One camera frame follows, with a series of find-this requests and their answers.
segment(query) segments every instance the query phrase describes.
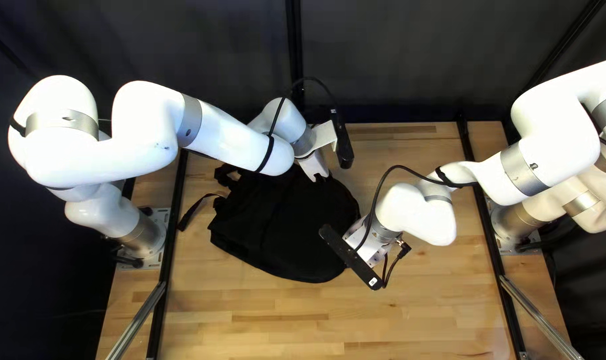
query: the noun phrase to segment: cable connector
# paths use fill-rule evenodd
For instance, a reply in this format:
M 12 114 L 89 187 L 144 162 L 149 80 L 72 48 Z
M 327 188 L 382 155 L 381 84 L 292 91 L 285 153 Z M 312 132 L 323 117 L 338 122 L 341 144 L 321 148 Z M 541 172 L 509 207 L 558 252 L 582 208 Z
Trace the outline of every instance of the cable connector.
M 396 239 L 396 243 L 401 247 L 401 251 L 398 252 L 398 255 L 396 255 L 396 258 L 403 259 L 405 257 L 405 255 L 407 255 L 410 252 L 411 246 L 407 245 L 407 243 L 405 241 L 403 241 L 402 239 Z

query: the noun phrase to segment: metal pole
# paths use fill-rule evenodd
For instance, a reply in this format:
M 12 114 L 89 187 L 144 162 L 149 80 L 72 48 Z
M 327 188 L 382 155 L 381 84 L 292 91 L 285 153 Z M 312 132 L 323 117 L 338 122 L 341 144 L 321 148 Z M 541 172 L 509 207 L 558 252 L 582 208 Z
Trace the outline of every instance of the metal pole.
M 538 311 L 536 306 L 523 294 L 508 278 L 501 275 L 500 285 L 514 298 L 523 309 L 534 319 L 538 328 L 543 332 L 547 339 L 561 352 L 563 356 L 570 360 L 584 360 L 582 356 L 563 339 L 552 324 Z
M 161 296 L 165 293 L 166 282 L 161 281 L 156 284 L 156 287 L 147 297 L 147 300 L 143 303 L 143 306 L 139 309 L 139 312 L 134 315 L 132 322 L 125 328 L 125 331 L 121 334 L 121 337 L 116 341 L 112 351 L 105 358 L 106 360 L 119 360 L 125 350 L 128 349 L 130 343 L 134 339 L 134 336 L 139 332 L 139 329 L 147 319 L 149 313 L 154 309 L 154 306 L 161 299 Z
M 185 184 L 185 171 L 187 169 L 188 152 L 181 149 L 179 152 L 179 163 L 174 178 L 174 193 L 172 193 L 172 207 L 170 209 L 170 222 L 167 225 L 167 234 L 165 235 L 165 249 L 163 250 L 163 263 L 161 264 L 161 274 L 158 281 L 169 283 L 172 265 L 174 264 L 174 243 L 176 242 L 176 225 L 181 216 L 181 202 L 183 200 L 183 185 Z M 165 320 L 165 310 L 167 307 L 167 293 L 158 301 L 152 318 L 152 325 L 149 329 L 149 341 L 147 342 L 146 359 L 157 359 L 161 348 L 161 334 L 163 332 L 163 321 Z

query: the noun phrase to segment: wooden tabletop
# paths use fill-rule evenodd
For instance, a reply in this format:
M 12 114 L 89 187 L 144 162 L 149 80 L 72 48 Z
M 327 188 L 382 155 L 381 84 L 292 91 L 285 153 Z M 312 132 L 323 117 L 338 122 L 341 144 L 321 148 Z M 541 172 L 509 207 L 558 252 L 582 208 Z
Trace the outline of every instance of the wooden tabletop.
M 380 176 L 402 164 L 428 174 L 463 160 L 456 124 L 348 124 L 355 152 L 349 170 L 324 155 L 334 177 L 367 212 Z M 470 123 L 476 160 L 505 148 L 499 122 Z M 208 192 L 226 194 L 213 179 L 219 161 L 190 155 L 181 213 Z M 176 165 L 137 179 L 133 202 L 169 207 Z M 383 190 L 415 183 L 403 171 Z M 176 239 L 161 359 L 514 359 L 497 284 L 471 188 L 452 194 L 458 237 L 436 247 L 409 234 L 412 251 L 390 286 L 371 291 L 349 269 L 324 284 L 266 274 L 210 243 L 211 200 Z M 563 334 L 563 318 L 542 256 L 504 257 L 506 271 Z M 374 268 L 380 272 L 380 266 Z M 158 282 L 158 270 L 116 272 L 97 359 L 104 359 Z M 519 313 L 528 351 L 559 358 Z M 151 317 L 124 359 L 143 360 Z

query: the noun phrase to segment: black metal frame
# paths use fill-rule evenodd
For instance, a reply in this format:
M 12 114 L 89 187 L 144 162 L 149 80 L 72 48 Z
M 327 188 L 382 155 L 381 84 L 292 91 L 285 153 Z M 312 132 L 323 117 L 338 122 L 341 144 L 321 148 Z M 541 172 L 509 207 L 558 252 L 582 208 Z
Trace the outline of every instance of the black metal frame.
M 458 126 L 458 135 L 461 139 L 461 146 L 463 147 L 465 160 L 475 161 L 472 143 L 469 140 L 467 119 L 465 119 L 462 113 L 459 113 L 454 120 Z M 500 275 L 505 275 L 505 268 L 503 267 L 502 260 L 500 259 L 500 251 L 494 237 L 494 229 L 491 226 L 491 217 L 487 208 L 485 194 L 483 192 L 483 188 L 481 188 L 481 186 L 478 184 L 474 185 L 474 199 L 476 200 L 478 215 L 481 217 L 481 223 L 483 224 L 483 233 L 485 234 L 485 241 L 487 242 L 487 247 L 490 252 L 491 268 L 494 271 L 496 286 L 499 289 L 500 303 L 503 307 L 503 313 L 505 314 L 505 321 L 507 322 L 509 337 L 511 339 L 512 347 L 514 348 L 514 352 L 516 353 L 516 358 L 519 359 L 519 353 L 525 351 L 525 343 L 523 342 L 523 336 L 520 333 L 518 317 L 516 316 L 516 309 L 514 308 L 514 303 L 511 300 L 511 296 L 509 296 L 505 289 L 503 289 L 500 285 L 499 277 Z
M 522 92 L 535 86 L 547 75 L 549 69 L 569 48 L 581 31 L 587 26 L 596 12 L 602 7 L 606 0 L 591 0 L 579 14 L 578 18 L 572 23 L 565 35 L 554 47 L 552 52 L 546 57 L 538 70 L 533 74 Z M 302 46 L 302 21 L 301 21 L 301 3 L 300 0 L 285 0 L 286 17 L 288 28 L 288 47 L 290 52 L 290 76 L 294 82 L 303 77 L 303 46 Z M 305 118 L 310 122 L 326 121 L 327 109 L 321 107 L 305 109 L 305 94 L 303 85 L 293 89 L 292 99 L 299 107 Z M 508 141 L 515 142 L 518 133 L 506 115 L 504 108 L 499 106 L 451 106 L 451 105 L 363 105 L 363 106 L 341 106 L 342 118 L 345 122 L 451 122 L 455 121 L 458 125 L 458 132 L 463 147 L 465 159 L 474 161 L 474 153 L 469 140 L 467 122 L 469 120 L 496 120 L 502 119 L 503 126 Z M 172 269 L 172 260 L 174 257 L 174 241 L 176 240 L 176 225 L 179 220 L 179 211 L 181 210 L 181 200 L 183 196 L 183 184 L 185 182 L 185 170 L 187 167 L 188 153 L 181 150 L 179 156 L 178 169 L 174 183 L 174 194 L 172 195 L 172 207 L 170 212 L 170 221 L 167 229 L 167 238 L 165 240 L 165 253 L 161 267 L 160 281 L 167 282 L 168 286 L 165 294 L 155 306 L 154 317 L 147 345 L 147 359 L 157 359 L 160 349 L 161 335 L 163 331 L 163 320 L 167 307 L 167 294 L 169 293 L 170 274 Z M 500 301 L 503 306 L 507 328 L 511 338 L 512 346 L 516 353 L 516 358 L 520 358 L 521 352 L 525 351 L 520 326 L 516 311 L 511 297 L 502 288 L 499 276 L 505 274 L 505 269 L 500 259 L 500 252 L 496 244 L 493 228 L 491 226 L 490 214 L 487 209 L 484 193 L 479 185 L 474 186 L 474 198 L 483 224 L 487 246 L 490 252 L 491 265 L 496 278 L 496 285 L 499 290 Z

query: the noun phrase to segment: mounting plate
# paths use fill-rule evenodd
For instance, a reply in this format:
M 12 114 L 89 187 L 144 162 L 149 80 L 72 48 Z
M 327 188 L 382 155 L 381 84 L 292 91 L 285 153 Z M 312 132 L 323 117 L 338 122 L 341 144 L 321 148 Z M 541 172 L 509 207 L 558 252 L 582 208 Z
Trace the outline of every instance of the mounting plate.
M 485 197 L 485 202 L 487 203 L 487 209 L 490 211 L 490 215 L 492 212 L 502 208 L 501 205 L 496 204 L 493 200 Z M 516 251 L 517 243 L 512 241 L 506 241 L 501 238 L 498 234 L 494 233 L 494 238 L 496 239 L 496 245 L 499 247 L 499 252 L 501 256 L 511 256 L 511 255 L 538 255 L 541 253 L 540 249 L 530 249 L 522 252 Z M 528 235 L 527 239 L 531 243 L 537 243 L 541 241 L 541 237 L 538 234 L 538 230 L 535 230 L 533 233 Z
M 157 225 L 164 226 L 167 230 L 167 225 L 170 222 L 170 208 L 152 208 L 152 215 L 149 218 L 156 223 Z M 162 247 L 154 256 L 150 256 L 149 258 L 144 258 L 143 267 L 135 268 L 134 266 L 117 263 L 116 270 L 120 271 L 131 271 L 131 270 L 152 270 L 152 269 L 160 269 L 161 263 L 163 262 L 163 250 L 165 247 Z M 117 253 L 118 256 L 122 256 L 124 258 L 131 258 L 125 249 L 119 250 Z

